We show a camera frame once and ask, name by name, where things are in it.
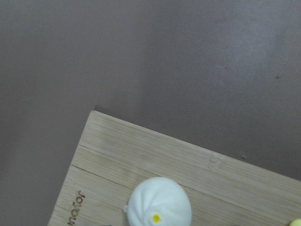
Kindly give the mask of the white steamed bun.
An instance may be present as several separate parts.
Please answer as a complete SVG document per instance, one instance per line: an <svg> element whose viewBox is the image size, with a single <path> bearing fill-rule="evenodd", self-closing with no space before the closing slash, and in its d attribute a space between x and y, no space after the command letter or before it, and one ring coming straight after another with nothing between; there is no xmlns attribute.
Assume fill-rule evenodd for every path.
<svg viewBox="0 0 301 226"><path fill-rule="evenodd" d="M140 183L124 211L131 226L190 226L192 223L188 195L179 184L163 177Z"/></svg>

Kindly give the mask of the bamboo cutting board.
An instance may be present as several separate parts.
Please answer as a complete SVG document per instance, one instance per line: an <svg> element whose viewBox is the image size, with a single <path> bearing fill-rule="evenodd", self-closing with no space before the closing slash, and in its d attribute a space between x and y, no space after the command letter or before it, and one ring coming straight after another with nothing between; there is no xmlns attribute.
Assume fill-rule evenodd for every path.
<svg viewBox="0 0 301 226"><path fill-rule="evenodd" d="M130 194L155 176L184 188L195 226L286 226L301 216L300 181L92 111L49 225L126 226Z"/></svg>

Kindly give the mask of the yellow plastic knife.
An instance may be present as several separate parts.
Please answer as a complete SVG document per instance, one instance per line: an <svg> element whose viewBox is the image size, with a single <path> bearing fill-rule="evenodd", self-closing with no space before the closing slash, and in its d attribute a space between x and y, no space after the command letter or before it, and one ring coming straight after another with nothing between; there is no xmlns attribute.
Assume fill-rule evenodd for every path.
<svg viewBox="0 0 301 226"><path fill-rule="evenodd" d="M292 220L288 226L301 226L301 218L297 218Z"/></svg>

